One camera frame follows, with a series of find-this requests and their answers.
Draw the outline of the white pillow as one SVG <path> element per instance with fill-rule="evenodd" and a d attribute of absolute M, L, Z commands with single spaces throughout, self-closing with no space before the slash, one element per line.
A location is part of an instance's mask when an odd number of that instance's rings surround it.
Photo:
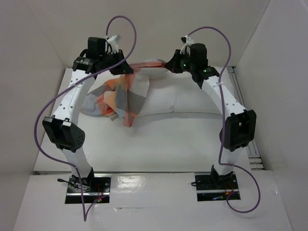
<path fill-rule="evenodd" d="M 140 116 L 171 112 L 220 114 L 210 96 L 198 87 L 189 73 L 174 74 L 159 67 L 142 68 L 138 73 L 149 80 Z"/>

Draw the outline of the orange grey checked pillowcase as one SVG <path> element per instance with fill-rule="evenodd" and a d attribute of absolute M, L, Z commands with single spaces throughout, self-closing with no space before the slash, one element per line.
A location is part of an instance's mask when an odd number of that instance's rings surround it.
<path fill-rule="evenodd" d="M 167 72 L 166 62 L 160 59 L 130 64 L 132 74 L 105 81 L 89 92 L 81 107 L 81 113 L 93 117 L 119 117 L 123 126 L 131 127 L 145 104 L 150 81 Z"/>

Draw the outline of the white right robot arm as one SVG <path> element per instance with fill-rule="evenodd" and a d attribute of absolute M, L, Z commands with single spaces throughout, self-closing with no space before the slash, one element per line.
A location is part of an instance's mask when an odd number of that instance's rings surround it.
<path fill-rule="evenodd" d="M 185 43 L 175 51 L 165 67 L 176 74 L 190 73 L 193 81 L 211 98 L 223 116 L 218 161 L 211 167 L 208 180 L 195 183 L 204 188 L 222 189 L 231 180 L 234 165 L 243 148 L 254 139 L 256 113 L 242 106 L 223 83 L 223 73 L 209 66 L 204 44 Z"/>

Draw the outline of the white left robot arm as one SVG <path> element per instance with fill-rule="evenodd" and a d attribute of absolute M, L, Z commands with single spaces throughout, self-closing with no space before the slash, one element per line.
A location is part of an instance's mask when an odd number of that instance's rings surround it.
<path fill-rule="evenodd" d="M 90 192 L 95 186 L 93 168 L 87 162 L 83 143 L 85 132 L 78 127 L 78 117 L 86 95 L 103 70 L 113 75 L 131 74 L 132 68 L 125 61 L 118 47 L 119 35 L 88 39 L 88 47 L 74 60 L 67 92 L 50 117 L 44 117 L 42 125 L 50 141 L 65 155 L 71 164 L 75 185 Z"/>

